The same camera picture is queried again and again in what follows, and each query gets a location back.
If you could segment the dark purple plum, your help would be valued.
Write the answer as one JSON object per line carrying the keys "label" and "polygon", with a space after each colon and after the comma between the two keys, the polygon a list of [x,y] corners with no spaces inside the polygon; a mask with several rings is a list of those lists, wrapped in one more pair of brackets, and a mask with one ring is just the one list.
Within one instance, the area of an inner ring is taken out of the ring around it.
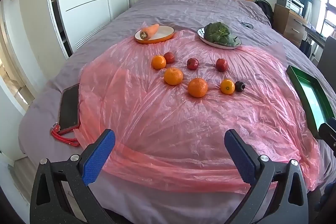
{"label": "dark purple plum", "polygon": [[243,81],[237,81],[235,83],[235,92],[242,92],[245,89],[245,83]]}

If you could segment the grey box on cabinet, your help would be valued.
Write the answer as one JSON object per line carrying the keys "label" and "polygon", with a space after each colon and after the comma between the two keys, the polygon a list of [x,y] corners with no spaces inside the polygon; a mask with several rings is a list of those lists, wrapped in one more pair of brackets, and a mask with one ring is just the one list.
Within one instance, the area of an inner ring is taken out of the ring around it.
{"label": "grey box on cabinet", "polygon": [[294,11],[299,16],[303,13],[304,5],[299,0],[277,0],[277,4]]}

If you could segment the red fruit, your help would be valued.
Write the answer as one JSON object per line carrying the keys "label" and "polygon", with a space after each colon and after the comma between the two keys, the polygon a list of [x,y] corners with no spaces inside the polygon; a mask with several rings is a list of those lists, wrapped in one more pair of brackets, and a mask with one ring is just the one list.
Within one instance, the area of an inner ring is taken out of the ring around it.
{"label": "red fruit", "polygon": [[167,64],[172,64],[175,62],[175,56],[172,52],[166,52],[163,56]]}
{"label": "red fruit", "polygon": [[217,71],[225,72],[228,70],[228,61],[226,59],[217,59],[215,67]]}
{"label": "red fruit", "polygon": [[199,67],[199,61],[196,58],[190,58],[187,60],[187,69],[191,71],[197,70]]}

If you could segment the black smartphone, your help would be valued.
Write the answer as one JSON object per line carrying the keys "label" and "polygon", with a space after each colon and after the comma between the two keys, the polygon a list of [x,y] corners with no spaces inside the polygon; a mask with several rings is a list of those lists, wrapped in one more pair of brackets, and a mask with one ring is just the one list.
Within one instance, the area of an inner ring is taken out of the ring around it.
{"label": "black smartphone", "polygon": [[60,135],[79,128],[79,84],[68,87],[62,92],[58,125]]}

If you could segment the wooden drawer cabinet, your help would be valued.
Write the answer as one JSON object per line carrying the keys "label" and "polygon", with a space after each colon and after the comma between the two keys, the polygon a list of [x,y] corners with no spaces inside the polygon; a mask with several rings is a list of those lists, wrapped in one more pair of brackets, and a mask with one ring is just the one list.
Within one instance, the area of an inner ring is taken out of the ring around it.
{"label": "wooden drawer cabinet", "polygon": [[275,4],[273,15],[273,29],[284,36],[297,48],[300,47],[303,35],[306,33],[307,21],[294,11]]}

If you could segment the black backpack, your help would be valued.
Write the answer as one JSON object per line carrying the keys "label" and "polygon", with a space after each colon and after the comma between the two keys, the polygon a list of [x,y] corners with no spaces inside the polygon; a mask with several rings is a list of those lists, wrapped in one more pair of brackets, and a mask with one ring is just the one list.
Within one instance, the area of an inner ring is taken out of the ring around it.
{"label": "black backpack", "polygon": [[273,26],[274,12],[272,6],[266,0],[255,0],[256,5],[258,5],[268,18],[270,25]]}

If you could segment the pink plastic sheet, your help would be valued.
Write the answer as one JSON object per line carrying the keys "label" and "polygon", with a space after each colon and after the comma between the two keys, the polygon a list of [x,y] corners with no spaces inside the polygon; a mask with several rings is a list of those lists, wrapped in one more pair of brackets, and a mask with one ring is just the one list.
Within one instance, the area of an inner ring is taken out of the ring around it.
{"label": "pink plastic sheet", "polygon": [[[175,62],[153,69],[152,58],[166,52]],[[195,71],[187,69],[190,58],[199,61]],[[217,59],[228,61],[227,71],[217,71]],[[183,72],[179,85],[165,83],[168,68]],[[208,84],[202,98],[188,93],[195,78]],[[223,94],[224,79],[243,81],[245,89]],[[299,97],[283,64],[262,48],[215,49],[188,30],[152,45],[127,38],[86,64],[79,84],[75,136],[86,147],[105,129],[114,131],[116,144],[103,168],[109,174],[160,190],[245,192],[223,143],[235,129],[273,161],[296,159],[308,189],[321,182],[319,146]]]}

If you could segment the orange carrot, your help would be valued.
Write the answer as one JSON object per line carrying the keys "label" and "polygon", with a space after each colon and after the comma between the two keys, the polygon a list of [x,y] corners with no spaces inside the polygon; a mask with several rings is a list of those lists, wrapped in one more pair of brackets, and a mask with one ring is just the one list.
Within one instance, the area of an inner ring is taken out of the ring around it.
{"label": "orange carrot", "polygon": [[151,26],[143,28],[140,31],[139,36],[142,40],[148,40],[157,33],[158,29],[159,29],[159,24],[153,24]]}

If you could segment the large orange front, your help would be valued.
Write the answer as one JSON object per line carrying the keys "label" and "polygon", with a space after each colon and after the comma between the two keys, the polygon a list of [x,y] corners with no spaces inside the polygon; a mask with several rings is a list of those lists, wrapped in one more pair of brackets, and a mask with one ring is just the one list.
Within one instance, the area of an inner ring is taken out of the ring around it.
{"label": "large orange front", "polygon": [[188,84],[188,93],[194,98],[202,98],[208,91],[208,84],[204,79],[195,78]]}

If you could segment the small smooth orange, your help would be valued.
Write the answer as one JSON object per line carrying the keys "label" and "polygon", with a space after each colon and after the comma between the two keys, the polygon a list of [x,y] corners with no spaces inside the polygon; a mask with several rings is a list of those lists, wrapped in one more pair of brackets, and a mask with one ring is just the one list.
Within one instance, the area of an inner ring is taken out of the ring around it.
{"label": "small smooth orange", "polygon": [[230,79],[224,79],[220,84],[220,90],[223,94],[231,95],[235,92],[235,83]]}

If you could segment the silver oval plate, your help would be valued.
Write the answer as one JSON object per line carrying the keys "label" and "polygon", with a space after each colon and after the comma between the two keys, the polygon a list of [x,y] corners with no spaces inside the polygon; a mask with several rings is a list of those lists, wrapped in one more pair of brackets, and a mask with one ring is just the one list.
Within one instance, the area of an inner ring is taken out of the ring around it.
{"label": "silver oval plate", "polygon": [[219,41],[208,41],[205,36],[205,28],[200,28],[197,30],[197,34],[202,42],[208,46],[222,50],[234,50],[242,45],[242,41],[237,36],[227,35]]}

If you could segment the blue bag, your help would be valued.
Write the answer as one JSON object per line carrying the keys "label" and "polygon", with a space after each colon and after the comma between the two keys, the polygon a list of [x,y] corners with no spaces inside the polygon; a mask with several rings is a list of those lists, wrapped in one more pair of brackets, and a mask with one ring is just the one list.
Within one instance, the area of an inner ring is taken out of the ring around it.
{"label": "blue bag", "polygon": [[312,49],[312,39],[307,38],[306,40],[302,40],[299,46],[299,50],[307,57],[310,58],[311,56],[311,49]]}

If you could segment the green metal tray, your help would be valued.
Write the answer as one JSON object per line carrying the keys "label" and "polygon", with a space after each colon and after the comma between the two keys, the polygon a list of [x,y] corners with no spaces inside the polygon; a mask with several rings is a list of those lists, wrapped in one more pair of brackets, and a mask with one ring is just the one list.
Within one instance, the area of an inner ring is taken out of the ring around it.
{"label": "green metal tray", "polygon": [[315,139],[322,139],[318,132],[320,125],[335,116],[321,84],[315,77],[291,65],[286,73],[299,96],[309,130]]}

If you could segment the large wrinkled orange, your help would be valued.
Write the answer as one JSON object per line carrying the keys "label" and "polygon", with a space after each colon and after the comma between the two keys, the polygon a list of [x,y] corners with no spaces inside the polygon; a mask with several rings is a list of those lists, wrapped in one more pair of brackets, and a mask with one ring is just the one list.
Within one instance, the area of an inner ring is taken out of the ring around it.
{"label": "large wrinkled orange", "polygon": [[183,81],[183,72],[178,68],[168,68],[163,78],[168,85],[176,86]]}

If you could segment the green leafy vegetable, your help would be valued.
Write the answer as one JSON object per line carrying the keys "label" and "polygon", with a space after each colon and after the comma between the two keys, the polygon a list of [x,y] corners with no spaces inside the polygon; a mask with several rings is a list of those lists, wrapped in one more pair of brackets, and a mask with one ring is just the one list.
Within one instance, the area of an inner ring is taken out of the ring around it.
{"label": "green leafy vegetable", "polygon": [[209,23],[204,28],[205,36],[208,41],[219,41],[224,38],[224,36],[232,35],[230,28],[222,22]]}

